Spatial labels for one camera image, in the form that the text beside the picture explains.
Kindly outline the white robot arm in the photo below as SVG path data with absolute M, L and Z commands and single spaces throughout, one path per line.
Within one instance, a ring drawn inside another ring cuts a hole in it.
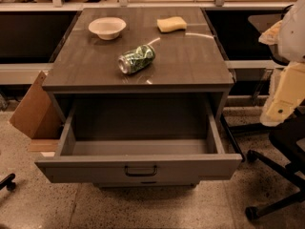
M 273 127 L 283 123 L 305 99 L 305 0 L 297 0 L 258 41 L 277 45 L 278 54 L 289 61 L 260 117 L 263 125 Z

